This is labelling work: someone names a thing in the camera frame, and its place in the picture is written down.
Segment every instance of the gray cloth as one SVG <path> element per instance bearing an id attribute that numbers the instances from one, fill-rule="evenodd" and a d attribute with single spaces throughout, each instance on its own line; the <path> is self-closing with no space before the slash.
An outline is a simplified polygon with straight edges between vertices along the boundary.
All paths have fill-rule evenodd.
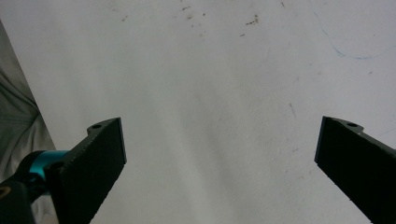
<path id="1" fill-rule="evenodd" d="M 3 24 L 0 22 L 0 181 L 36 150 L 55 146 L 40 115 Z M 49 196 L 32 205 L 36 223 L 57 223 Z"/>

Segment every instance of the gray fabric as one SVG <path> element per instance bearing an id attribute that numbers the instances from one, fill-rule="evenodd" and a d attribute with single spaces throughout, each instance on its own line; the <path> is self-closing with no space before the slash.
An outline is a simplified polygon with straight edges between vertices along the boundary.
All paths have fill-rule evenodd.
<path id="1" fill-rule="evenodd" d="M 35 103 L 17 57 L 0 22 L 0 181 L 15 173 L 32 151 L 55 146 Z M 36 223 L 56 223 L 49 196 L 32 205 Z"/>

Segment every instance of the white surface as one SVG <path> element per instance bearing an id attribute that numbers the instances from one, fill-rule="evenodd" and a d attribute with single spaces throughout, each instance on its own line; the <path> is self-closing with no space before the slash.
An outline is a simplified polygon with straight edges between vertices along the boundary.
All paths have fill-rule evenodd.
<path id="1" fill-rule="evenodd" d="M 128 163 L 92 223 L 369 223 L 314 155 L 323 115 L 396 146 L 394 11 L 390 0 L 0 1 L 57 148 L 122 118 Z"/>

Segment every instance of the white table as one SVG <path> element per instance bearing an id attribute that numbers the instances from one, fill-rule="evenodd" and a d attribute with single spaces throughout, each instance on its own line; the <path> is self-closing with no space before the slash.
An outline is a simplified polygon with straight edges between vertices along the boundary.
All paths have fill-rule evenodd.
<path id="1" fill-rule="evenodd" d="M 121 117 L 92 223 L 370 223 L 314 163 L 321 117 L 396 147 L 396 5 L 19 0 L 0 18 L 58 149 Z"/>

